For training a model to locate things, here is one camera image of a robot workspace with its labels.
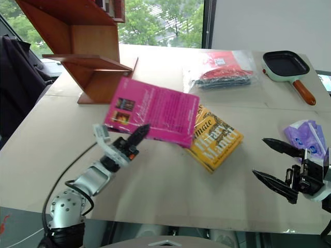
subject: white table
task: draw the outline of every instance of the white table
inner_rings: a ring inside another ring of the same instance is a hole
[[[137,45],[122,45],[120,49],[124,55],[139,55],[134,79],[176,90],[183,88],[185,56],[203,52]],[[261,71],[263,53],[253,54]],[[300,195],[298,203],[291,205],[251,172],[254,168],[281,179],[285,177],[286,169],[297,161],[271,150],[261,138],[286,140],[283,128],[297,120],[316,120],[331,141],[331,99],[307,57],[303,59],[311,68],[303,82],[315,95],[316,106],[307,105],[289,83],[272,82],[262,73],[260,88],[203,97],[202,103],[245,136],[216,172],[210,175],[176,144],[145,140],[138,146],[140,154],[131,166],[121,169],[95,198],[90,217],[319,234],[329,221],[321,203]],[[108,106],[78,105],[80,93],[69,74],[63,73],[0,151],[0,206],[40,212],[59,174],[95,141],[92,124],[103,122]],[[112,133],[114,139],[119,136]],[[102,155],[98,147],[90,151],[64,176],[55,192],[65,188],[65,180],[74,179]]]

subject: pink book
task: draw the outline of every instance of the pink book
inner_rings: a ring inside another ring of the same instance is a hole
[[[125,133],[150,124],[147,138],[189,148],[198,104],[197,96],[123,77],[104,124],[114,131]]]

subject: small picture on book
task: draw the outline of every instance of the small picture on book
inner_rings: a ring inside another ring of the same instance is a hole
[[[121,110],[132,111],[135,101],[119,98],[116,103],[116,108]]]
[[[129,114],[114,111],[114,115],[113,115],[112,120],[114,122],[119,122],[123,125],[127,125],[127,124],[129,124],[129,118],[130,118]]]

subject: orange pan handle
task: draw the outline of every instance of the orange pan handle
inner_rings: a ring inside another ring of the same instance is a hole
[[[307,102],[309,105],[315,105],[316,104],[316,99],[310,93],[309,90],[303,85],[303,83],[300,80],[296,80],[293,82],[294,88],[299,92],[299,94],[302,96],[302,98]]]

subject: frying pan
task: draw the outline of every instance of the frying pan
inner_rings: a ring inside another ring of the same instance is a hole
[[[309,66],[296,53],[291,51],[269,52],[263,55],[263,73],[276,82],[293,83],[294,88],[309,105],[315,105],[316,99],[303,85],[300,79],[309,72]]]

